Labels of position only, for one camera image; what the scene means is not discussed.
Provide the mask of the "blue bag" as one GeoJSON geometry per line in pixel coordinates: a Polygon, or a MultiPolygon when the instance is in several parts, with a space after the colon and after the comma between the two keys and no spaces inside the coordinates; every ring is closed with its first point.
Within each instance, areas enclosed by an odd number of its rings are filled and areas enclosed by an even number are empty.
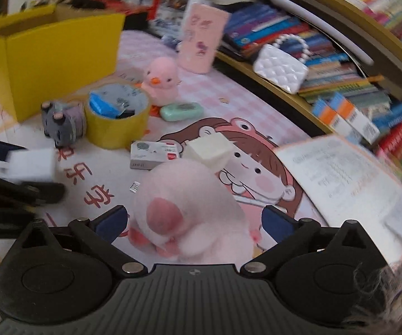
{"type": "Polygon", "coordinates": [[[115,105],[106,102],[96,93],[89,94],[88,103],[92,111],[100,116],[116,119],[121,114],[115,105]]]}

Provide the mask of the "pink plush paw toy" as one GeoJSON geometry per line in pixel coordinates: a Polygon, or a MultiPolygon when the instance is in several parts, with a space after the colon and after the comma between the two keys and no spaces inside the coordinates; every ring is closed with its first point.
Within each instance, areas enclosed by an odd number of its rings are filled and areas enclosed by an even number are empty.
{"type": "Polygon", "coordinates": [[[188,265],[252,259],[247,215],[202,163],[176,159],[145,173],[128,212],[129,242],[142,252],[188,265]]]}

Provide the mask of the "yellow cardboard box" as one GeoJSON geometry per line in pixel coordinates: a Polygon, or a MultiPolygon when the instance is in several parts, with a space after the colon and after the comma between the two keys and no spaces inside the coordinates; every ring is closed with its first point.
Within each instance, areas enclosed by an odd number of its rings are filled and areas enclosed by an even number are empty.
{"type": "Polygon", "coordinates": [[[45,5],[0,17],[0,106],[17,122],[116,70],[125,16],[45,5]]]}

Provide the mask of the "grey purple toy car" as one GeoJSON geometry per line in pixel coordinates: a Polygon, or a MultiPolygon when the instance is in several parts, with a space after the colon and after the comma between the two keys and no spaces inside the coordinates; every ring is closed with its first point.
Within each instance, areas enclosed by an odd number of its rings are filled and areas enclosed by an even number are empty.
{"type": "Polygon", "coordinates": [[[56,148],[70,147],[86,133],[84,105],[48,100],[40,106],[44,135],[54,141],[56,148]]]}

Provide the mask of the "yellow tape roll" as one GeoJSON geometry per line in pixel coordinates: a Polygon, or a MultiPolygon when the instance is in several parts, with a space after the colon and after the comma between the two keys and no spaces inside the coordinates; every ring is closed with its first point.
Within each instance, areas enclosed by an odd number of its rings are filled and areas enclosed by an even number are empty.
{"type": "Polygon", "coordinates": [[[90,90],[84,104],[86,138],[89,142],[107,150],[129,148],[141,139],[147,130],[150,116],[149,95],[140,87],[129,83],[113,82],[90,90]],[[121,112],[135,110],[135,115],[126,119],[111,119],[92,111],[88,99],[96,93],[106,102],[115,105],[121,112]]]}

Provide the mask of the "pink chick plush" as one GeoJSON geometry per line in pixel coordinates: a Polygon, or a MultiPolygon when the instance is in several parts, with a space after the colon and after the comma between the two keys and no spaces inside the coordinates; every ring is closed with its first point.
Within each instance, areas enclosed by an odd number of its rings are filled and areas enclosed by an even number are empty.
{"type": "Polygon", "coordinates": [[[145,69],[141,88],[150,95],[152,105],[163,107],[178,100],[180,83],[175,59],[160,57],[154,59],[145,69]]]}

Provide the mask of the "orange blue medicine box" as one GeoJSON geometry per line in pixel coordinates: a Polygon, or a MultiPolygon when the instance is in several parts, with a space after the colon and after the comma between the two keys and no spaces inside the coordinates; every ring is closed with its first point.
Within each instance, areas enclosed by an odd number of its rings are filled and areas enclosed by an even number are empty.
{"type": "Polygon", "coordinates": [[[352,126],[333,110],[325,100],[318,99],[312,107],[312,114],[323,124],[333,129],[336,134],[344,137],[353,144],[359,144],[362,140],[361,135],[352,126]]]}
{"type": "Polygon", "coordinates": [[[340,93],[335,93],[330,102],[331,108],[357,131],[368,144],[376,142],[380,131],[352,102],[340,93]]]}

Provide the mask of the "white staples box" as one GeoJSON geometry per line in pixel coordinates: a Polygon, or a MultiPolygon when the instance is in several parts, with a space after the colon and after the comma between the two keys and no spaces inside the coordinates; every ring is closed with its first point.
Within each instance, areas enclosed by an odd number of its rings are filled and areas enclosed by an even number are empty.
{"type": "Polygon", "coordinates": [[[130,168],[151,170],[163,162],[179,158],[178,147],[175,144],[136,141],[131,144],[130,168]]]}

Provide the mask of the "black binder clip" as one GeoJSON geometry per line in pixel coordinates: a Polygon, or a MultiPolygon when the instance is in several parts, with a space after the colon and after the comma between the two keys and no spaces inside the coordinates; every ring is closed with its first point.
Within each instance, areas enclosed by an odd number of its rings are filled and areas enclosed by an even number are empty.
{"type": "Polygon", "coordinates": [[[129,118],[134,115],[135,115],[135,110],[126,109],[123,112],[121,112],[118,116],[116,116],[116,119],[126,119],[126,118],[129,118]]]}

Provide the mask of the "open text book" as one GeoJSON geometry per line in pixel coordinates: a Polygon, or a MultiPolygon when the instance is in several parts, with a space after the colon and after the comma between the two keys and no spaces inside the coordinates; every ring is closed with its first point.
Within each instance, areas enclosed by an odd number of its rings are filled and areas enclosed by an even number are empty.
{"type": "Polygon", "coordinates": [[[323,135],[275,151],[326,223],[358,221],[389,264],[402,261],[402,240],[386,225],[402,182],[369,151],[339,135],[323,135]]]}

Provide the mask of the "pink sticker cylinder holder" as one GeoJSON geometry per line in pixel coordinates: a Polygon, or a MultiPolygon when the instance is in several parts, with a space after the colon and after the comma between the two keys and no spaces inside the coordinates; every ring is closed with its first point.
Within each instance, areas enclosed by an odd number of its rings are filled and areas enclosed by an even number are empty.
{"type": "Polygon", "coordinates": [[[193,3],[184,24],[178,65],[192,73],[208,73],[230,16],[207,4],[193,3]]]}

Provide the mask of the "mint green stapler case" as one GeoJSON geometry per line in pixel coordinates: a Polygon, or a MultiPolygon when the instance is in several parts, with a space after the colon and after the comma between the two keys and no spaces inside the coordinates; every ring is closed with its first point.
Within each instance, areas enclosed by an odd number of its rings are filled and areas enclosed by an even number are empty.
{"type": "Polygon", "coordinates": [[[203,115],[203,108],[197,103],[175,103],[163,106],[159,115],[166,122],[179,122],[187,119],[200,118],[203,115]]]}

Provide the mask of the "pink cartoon table mat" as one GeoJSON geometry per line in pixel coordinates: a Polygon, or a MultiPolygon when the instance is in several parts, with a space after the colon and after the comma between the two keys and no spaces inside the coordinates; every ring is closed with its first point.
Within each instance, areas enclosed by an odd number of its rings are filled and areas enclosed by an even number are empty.
{"type": "MultiPolygon", "coordinates": [[[[180,76],[182,100],[200,104],[202,117],[166,122],[152,116],[145,140],[183,146],[202,135],[220,132],[234,142],[238,155],[220,176],[248,217],[257,253],[274,244],[261,226],[265,206],[274,205],[298,219],[320,220],[310,199],[282,173],[274,155],[276,147],[304,141],[310,132],[293,122],[286,104],[223,64],[207,74],[182,70],[180,76]]],[[[57,157],[59,178],[68,194],[59,204],[38,209],[39,217],[49,225],[65,226],[78,217],[93,219],[116,205],[132,208],[144,173],[130,167],[128,149],[104,150],[82,139],[57,157]]]]}

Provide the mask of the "wooden bookshelf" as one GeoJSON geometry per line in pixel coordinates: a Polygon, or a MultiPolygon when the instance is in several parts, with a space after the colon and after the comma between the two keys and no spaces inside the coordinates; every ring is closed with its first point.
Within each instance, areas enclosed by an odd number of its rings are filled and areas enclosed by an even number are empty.
{"type": "Polygon", "coordinates": [[[218,56],[305,117],[308,131],[331,132],[313,116],[319,99],[340,93],[382,132],[402,118],[402,0],[210,0],[230,14],[218,56]],[[255,72],[267,48],[300,60],[308,75],[297,93],[255,72]]]}

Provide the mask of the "white foam block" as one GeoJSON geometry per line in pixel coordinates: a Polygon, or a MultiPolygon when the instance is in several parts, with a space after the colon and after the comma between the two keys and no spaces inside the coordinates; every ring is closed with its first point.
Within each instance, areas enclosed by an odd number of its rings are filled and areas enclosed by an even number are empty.
{"type": "Polygon", "coordinates": [[[234,145],[223,134],[214,132],[186,143],[182,158],[194,160],[218,173],[234,154],[234,145]]]}
{"type": "Polygon", "coordinates": [[[1,168],[2,178],[12,183],[53,182],[56,172],[56,152],[53,148],[12,150],[1,168]]]}

